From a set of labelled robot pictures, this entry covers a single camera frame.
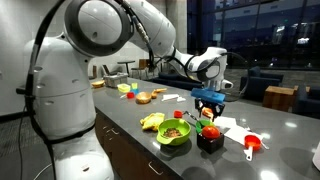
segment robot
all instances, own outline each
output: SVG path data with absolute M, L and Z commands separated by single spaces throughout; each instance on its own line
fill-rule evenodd
M 173 46 L 175 34 L 171 22 L 145 0 L 73 0 L 62 35 L 26 44 L 26 60 L 31 56 L 27 110 L 48 146 L 55 179 L 113 179 L 93 128 L 96 114 L 87 64 L 93 57 L 117 52 L 127 41 L 149 50 L 151 59 L 152 53 L 164 57 L 181 75 L 204 82 L 204 89 L 191 93 L 196 108 L 222 113 L 224 95 L 216 91 L 232 87 L 224 80 L 226 50 L 209 47 L 201 56 L 183 54 Z

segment red measuring cup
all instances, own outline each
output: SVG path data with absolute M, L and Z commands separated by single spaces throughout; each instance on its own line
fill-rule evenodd
M 183 112 L 182 112 L 182 111 L 175 110 L 175 111 L 173 112 L 173 117 L 174 117 L 174 118 L 182 118 L 182 115 L 183 115 Z
M 127 93 L 127 98 L 128 99 L 134 98 L 134 93 L 133 92 L 128 92 Z
M 261 147 L 261 140 L 255 135 L 247 135 L 244 137 L 244 146 L 247 150 L 244 150 L 247 155 L 247 160 L 252 160 L 252 152 L 258 151 Z

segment red object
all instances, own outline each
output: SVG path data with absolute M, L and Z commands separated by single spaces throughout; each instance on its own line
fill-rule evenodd
M 174 111 L 173 117 L 174 118 L 182 118 L 182 111 L 178 111 L 178 110 Z
M 134 93 L 133 92 L 128 92 L 127 93 L 127 98 L 128 99 L 134 98 Z
M 216 139 L 220 136 L 220 131 L 215 126 L 205 126 L 202 129 L 202 135 L 208 139 Z
M 248 149 L 249 146 L 252 146 L 253 151 L 257 151 L 260 149 L 261 141 L 255 135 L 247 135 L 244 137 L 244 146 Z

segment food in bowl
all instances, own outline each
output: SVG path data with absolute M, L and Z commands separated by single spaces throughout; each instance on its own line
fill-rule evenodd
M 169 138 L 182 136 L 179 129 L 176 129 L 176 128 L 168 128 L 163 135 Z

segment green bowl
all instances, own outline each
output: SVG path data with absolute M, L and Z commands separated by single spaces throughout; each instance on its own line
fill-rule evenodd
M 199 121 L 204 126 L 208 126 L 208 125 L 214 126 L 213 122 L 211 122 L 209 119 L 201 119 Z M 202 132 L 202 128 L 201 128 L 200 122 L 196 123 L 196 131 L 197 131 L 198 134 Z
M 163 134 L 168 128 L 178 129 L 182 136 L 174 138 L 165 137 Z M 184 119 L 167 119 L 159 125 L 157 141 L 165 145 L 178 146 L 189 139 L 190 130 L 190 124 Z

